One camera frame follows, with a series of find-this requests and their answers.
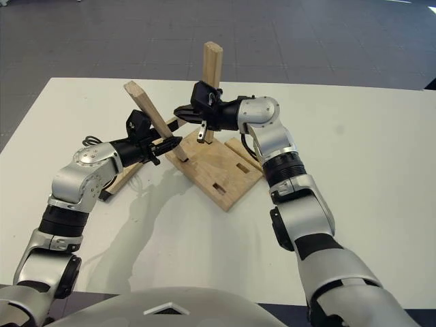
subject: robot forearm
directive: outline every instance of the robot forearm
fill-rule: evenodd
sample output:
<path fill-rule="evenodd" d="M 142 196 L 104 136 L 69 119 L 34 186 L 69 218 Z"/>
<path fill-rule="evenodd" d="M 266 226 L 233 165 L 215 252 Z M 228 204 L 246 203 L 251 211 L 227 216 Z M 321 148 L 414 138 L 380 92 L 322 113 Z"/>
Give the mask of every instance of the robot forearm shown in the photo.
<path fill-rule="evenodd" d="M 254 96 L 225 103 L 221 94 L 199 82 L 191 106 L 174 113 L 212 130 L 237 126 L 253 137 L 276 205 L 270 212 L 272 226 L 279 244 L 297 255 L 313 326 L 417 326 L 365 263 L 334 239 L 333 215 L 279 120 L 279 104 Z M 231 122 L 231 128 L 228 123 L 220 126 L 221 121 Z"/>

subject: wooden plank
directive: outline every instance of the wooden plank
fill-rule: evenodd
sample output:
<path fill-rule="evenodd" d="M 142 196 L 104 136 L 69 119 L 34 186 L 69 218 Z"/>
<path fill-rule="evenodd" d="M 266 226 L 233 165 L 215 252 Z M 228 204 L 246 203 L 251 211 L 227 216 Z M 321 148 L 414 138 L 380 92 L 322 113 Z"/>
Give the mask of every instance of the wooden plank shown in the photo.
<path fill-rule="evenodd" d="M 214 42 L 206 42 L 203 47 L 203 76 L 202 80 L 215 88 L 219 87 L 223 68 L 223 48 Z M 204 140 L 213 141 L 213 131 L 207 131 Z"/>
<path fill-rule="evenodd" d="M 197 143 L 198 129 L 183 138 L 181 145 L 189 160 L 181 162 L 174 153 L 165 156 L 224 211 L 261 179 L 262 173 L 217 139 Z"/>
<path fill-rule="evenodd" d="M 259 170 L 262 174 L 264 173 L 260 163 L 250 156 L 250 154 L 244 148 L 243 144 L 238 139 L 231 138 L 227 142 L 224 142 L 224 144 L 228 146 L 233 152 L 235 152 L 239 157 L 242 157 L 243 159 L 245 159 L 246 162 Z"/>
<path fill-rule="evenodd" d="M 145 93 L 139 85 L 137 85 L 133 80 L 124 85 L 124 89 L 129 93 L 130 97 L 135 101 L 136 105 L 145 112 L 151 119 L 153 127 L 157 130 L 162 138 L 170 138 L 172 132 L 166 125 L 164 119 L 157 111 L 155 105 L 150 100 L 149 96 Z M 181 161 L 188 160 L 188 156 L 184 150 L 179 146 L 174 148 L 172 151 Z"/>

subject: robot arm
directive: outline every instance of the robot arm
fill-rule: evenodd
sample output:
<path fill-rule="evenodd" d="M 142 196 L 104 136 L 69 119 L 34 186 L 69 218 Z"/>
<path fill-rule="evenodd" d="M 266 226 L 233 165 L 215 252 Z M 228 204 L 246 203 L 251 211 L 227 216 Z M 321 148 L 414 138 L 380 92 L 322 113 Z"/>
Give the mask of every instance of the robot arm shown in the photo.
<path fill-rule="evenodd" d="M 289 131 L 270 97 L 220 100 L 221 90 L 195 85 L 191 105 L 174 111 L 205 129 L 253 136 L 275 204 L 270 216 L 279 244 L 294 251 L 313 326 L 417 326 L 365 263 L 334 239 L 334 218 L 306 173 Z"/>
<path fill-rule="evenodd" d="M 41 224 L 30 238 L 13 286 L 0 290 L 0 326 L 41 326 L 55 298 L 65 298 L 77 280 L 81 259 L 73 254 L 100 191 L 123 167 L 152 161 L 176 147 L 181 138 L 160 138 L 149 118 L 134 110 L 126 122 L 128 137 L 87 146 L 58 171 Z"/>

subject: table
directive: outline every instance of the table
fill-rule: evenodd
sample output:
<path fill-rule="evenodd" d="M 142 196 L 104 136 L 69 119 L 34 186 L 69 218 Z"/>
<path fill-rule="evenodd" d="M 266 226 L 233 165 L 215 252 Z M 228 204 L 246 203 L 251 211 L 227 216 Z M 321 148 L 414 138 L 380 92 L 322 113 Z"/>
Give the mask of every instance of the table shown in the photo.
<path fill-rule="evenodd" d="M 0 283 L 46 207 L 56 171 L 81 140 L 123 138 L 135 104 L 127 80 L 52 78 L 0 154 Z M 137 80 L 162 113 L 189 103 L 193 82 Z M 223 82 L 223 98 L 277 99 L 300 156 L 354 250 L 406 308 L 435 308 L 436 93 Z M 183 126 L 185 136 L 195 127 Z M 236 132 L 215 134 L 220 140 Z M 223 212 L 164 157 L 110 203 L 97 203 L 77 253 L 76 290 L 213 287 L 254 302 L 304 305 L 296 259 L 275 240 L 261 180 Z"/>

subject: black cable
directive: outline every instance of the black cable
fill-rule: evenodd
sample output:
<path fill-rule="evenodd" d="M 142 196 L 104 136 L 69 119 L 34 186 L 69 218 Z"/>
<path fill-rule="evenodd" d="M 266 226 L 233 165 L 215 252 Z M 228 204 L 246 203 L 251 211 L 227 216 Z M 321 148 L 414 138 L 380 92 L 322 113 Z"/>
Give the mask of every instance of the black cable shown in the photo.
<path fill-rule="evenodd" d="M 91 145 L 96 145 L 96 144 L 100 144 L 100 143 L 103 143 L 102 140 L 100 140 L 99 138 L 96 138 L 95 136 L 92 136 L 92 135 L 88 135 L 82 141 L 82 144 L 84 146 L 91 146 Z M 102 191 L 107 189 L 109 186 L 111 186 L 115 182 L 115 180 L 116 180 L 116 176 L 110 182 L 108 182 L 106 185 L 104 185 L 102 187 Z"/>
<path fill-rule="evenodd" d="M 96 144 L 100 144 L 100 143 L 103 143 L 103 142 L 99 138 L 96 138 L 95 136 L 92 136 L 92 135 L 88 135 L 82 141 L 82 144 L 85 146 L 96 145 Z"/>
<path fill-rule="evenodd" d="M 256 161 L 258 160 L 258 157 L 256 156 L 256 152 L 254 152 L 253 150 L 251 150 L 247 144 L 247 140 L 245 139 L 245 134 L 241 134 L 240 135 L 240 141 L 242 142 L 243 146 L 245 147 L 245 150 L 247 150 L 248 154 L 250 154 L 250 156 L 255 159 Z"/>

